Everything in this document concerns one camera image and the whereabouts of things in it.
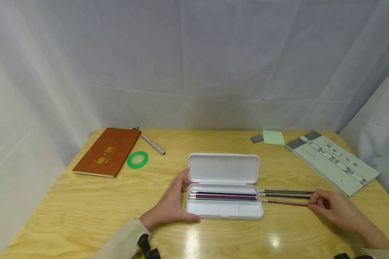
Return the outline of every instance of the sleeve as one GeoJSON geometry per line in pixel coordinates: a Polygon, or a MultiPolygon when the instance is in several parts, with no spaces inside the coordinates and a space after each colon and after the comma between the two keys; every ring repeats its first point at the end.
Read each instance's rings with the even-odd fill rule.
{"type": "Polygon", "coordinates": [[[132,218],[91,259],[131,259],[140,250],[137,241],[142,234],[150,232],[140,220],[132,218]]]}
{"type": "Polygon", "coordinates": [[[362,254],[369,255],[374,259],[389,259],[388,250],[377,250],[377,249],[362,249],[362,254]]]}

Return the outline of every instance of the notebook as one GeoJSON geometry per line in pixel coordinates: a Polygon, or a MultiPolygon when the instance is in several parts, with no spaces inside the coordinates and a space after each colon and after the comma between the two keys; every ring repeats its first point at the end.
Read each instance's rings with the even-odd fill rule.
{"type": "Polygon", "coordinates": [[[347,196],[352,196],[379,175],[378,171],[317,131],[289,142],[286,147],[347,196]]]}
{"type": "Polygon", "coordinates": [[[72,171],[76,174],[117,177],[141,133],[123,128],[105,129],[72,171]]]}

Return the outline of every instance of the brown notebook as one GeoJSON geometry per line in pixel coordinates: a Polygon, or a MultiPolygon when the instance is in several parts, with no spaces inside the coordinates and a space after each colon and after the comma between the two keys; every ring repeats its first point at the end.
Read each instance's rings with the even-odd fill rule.
{"type": "Polygon", "coordinates": [[[117,177],[141,133],[139,130],[107,128],[75,166],[73,172],[117,177]]]}

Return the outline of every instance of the table surface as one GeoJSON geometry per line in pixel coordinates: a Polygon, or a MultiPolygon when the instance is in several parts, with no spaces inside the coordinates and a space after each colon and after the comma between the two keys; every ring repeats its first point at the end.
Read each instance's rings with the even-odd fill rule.
{"type": "MultiPolygon", "coordinates": [[[[129,218],[159,200],[170,181],[187,166],[190,153],[238,153],[260,157],[260,189],[334,190],[287,148],[259,142],[260,131],[143,129],[167,150],[157,153],[140,138],[133,151],[148,153],[140,169],[124,165],[116,179],[72,173],[103,128],[96,130],[60,176],[1,258],[90,258],[129,218]]],[[[285,142],[306,131],[283,131],[285,142]]],[[[333,132],[321,132],[350,151],[333,132]]],[[[389,238],[389,195],[375,180],[351,197],[389,238]]],[[[259,221],[202,219],[174,223],[153,232],[152,247],[162,258],[353,258],[361,243],[318,218],[306,207],[263,204],[259,221]]]]}

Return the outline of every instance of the white pencil case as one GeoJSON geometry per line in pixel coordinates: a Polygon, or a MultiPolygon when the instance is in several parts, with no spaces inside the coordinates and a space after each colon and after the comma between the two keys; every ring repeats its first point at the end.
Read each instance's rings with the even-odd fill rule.
{"type": "Polygon", "coordinates": [[[201,218],[259,220],[264,210],[258,188],[259,156],[192,153],[189,155],[186,211],[201,218]],[[189,199],[192,191],[251,193],[257,201],[205,201],[189,199]]]}

